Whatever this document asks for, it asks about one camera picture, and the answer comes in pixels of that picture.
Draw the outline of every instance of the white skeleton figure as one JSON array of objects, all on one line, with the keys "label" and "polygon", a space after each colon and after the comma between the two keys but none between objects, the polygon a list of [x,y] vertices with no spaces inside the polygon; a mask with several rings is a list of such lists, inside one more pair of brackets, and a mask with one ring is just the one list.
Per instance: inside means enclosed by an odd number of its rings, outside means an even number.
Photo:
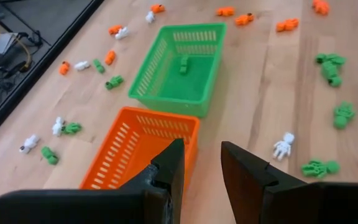
[{"label": "white skeleton figure", "polygon": [[291,145],[295,137],[291,133],[285,133],[283,140],[274,144],[274,153],[273,157],[277,158],[279,161],[283,159],[285,155],[291,155]]},{"label": "white skeleton figure", "polygon": [[89,68],[91,65],[89,62],[87,61],[83,61],[83,62],[78,62],[74,65],[74,68],[77,70],[77,71],[82,71],[86,68]]},{"label": "white skeleton figure", "polygon": [[24,141],[23,146],[19,148],[19,152],[24,154],[29,153],[32,148],[37,146],[39,140],[40,138],[37,135],[35,134],[31,135],[31,137],[29,137]]},{"label": "white skeleton figure", "polygon": [[147,13],[147,16],[146,16],[146,21],[148,23],[152,23],[152,22],[154,22],[154,20],[155,20],[154,13],[152,11],[149,11],[149,13]]},{"label": "white skeleton figure", "polygon": [[56,118],[56,123],[52,127],[54,136],[60,136],[62,134],[62,127],[64,123],[65,120],[63,120],[63,118],[61,117]]},{"label": "white skeleton figure", "polygon": [[129,31],[127,27],[124,27],[122,29],[119,29],[118,34],[116,34],[116,39],[121,40],[122,38],[129,35]]}]

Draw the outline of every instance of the green basket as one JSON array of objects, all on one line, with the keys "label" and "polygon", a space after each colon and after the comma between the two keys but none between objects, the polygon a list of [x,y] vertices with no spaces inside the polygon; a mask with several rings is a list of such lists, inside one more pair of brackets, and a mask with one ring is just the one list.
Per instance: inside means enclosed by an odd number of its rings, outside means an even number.
[{"label": "green basket", "polygon": [[225,33],[224,23],[161,28],[129,97],[152,110],[205,116]]}]

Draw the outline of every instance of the orange basket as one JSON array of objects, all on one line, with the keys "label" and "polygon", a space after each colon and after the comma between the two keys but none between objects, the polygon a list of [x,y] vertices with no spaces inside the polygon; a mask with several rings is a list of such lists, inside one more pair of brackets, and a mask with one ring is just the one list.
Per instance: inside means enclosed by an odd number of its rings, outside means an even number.
[{"label": "orange basket", "polygon": [[185,189],[197,156],[200,121],[192,116],[124,107],[83,179],[81,189],[117,189],[176,138],[185,142]]}]

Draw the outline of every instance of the wooden tabletop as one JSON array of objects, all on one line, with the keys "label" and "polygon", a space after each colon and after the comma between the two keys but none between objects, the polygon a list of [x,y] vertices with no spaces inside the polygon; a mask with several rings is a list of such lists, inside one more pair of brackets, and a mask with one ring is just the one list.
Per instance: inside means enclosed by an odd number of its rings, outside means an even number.
[{"label": "wooden tabletop", "polygon": [[[105,1],[0,127],[0,195],[17,189],[78,188],[120,108],[143,107],[127,92],[158,30],[205,22],[226,22],[227,32],[209,114],[201,120],[182,223],[234,223],[221,171],[221,141],[299,178],[300,166],[311,158],[337,160],[340,173],[325,180],[358,182],[358,1],[328,2],[331,12],[323,17],[313,12],[311,0]],[[148,25],[145,16],[153,3],[167,10]],[[215,9],[223,6],[234,6],[236,16],[252,12],[255,21],[236,27],[235,16],[215,16]],[[297,30],[275,32],[277,22],[293,17],[300,20]],[[128,26],[130,36],[111,37],[108,28],[116,24]],[[63,60],[103,60],[110,49],[117,59],[104,75],[93,67],[58,74]],[[331,88],[320,75],[313,62],[320,52],[347,58],[340,88]],[[122,75],[125,82],[107,91],[104,83],[113,75]],[[332,125],[333,108],[341,101],[353,103],[357,114],[338,131]],[[52,136],[57,116],[80,122],[83,131]],[[287,131],[295,135],[292,155],[277,162],[273,145]],[[41,137],[39,146],[27,155],[19,153],[31,134]],[[60,156],[57,166],[42,159],[44,145]]]}]

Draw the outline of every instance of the plastic basket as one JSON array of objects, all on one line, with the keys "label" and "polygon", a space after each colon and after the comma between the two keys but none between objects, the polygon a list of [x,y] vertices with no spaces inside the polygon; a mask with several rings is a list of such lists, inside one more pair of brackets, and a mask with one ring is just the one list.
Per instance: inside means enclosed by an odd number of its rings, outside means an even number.
[{"label": "plastic basket", "polygon": [[[205,116],[225,33],[224,23],[161,28],[129,90],[129,97],[153,110]],[[185,74],[180,73],[183,57],[188,57]]]},{"label": "plastic basket", "polygon": [[81,183],[81,189],[117,189],[176,138],[185,142],[185,189],[197,155],[198,118],[123,108]]}]

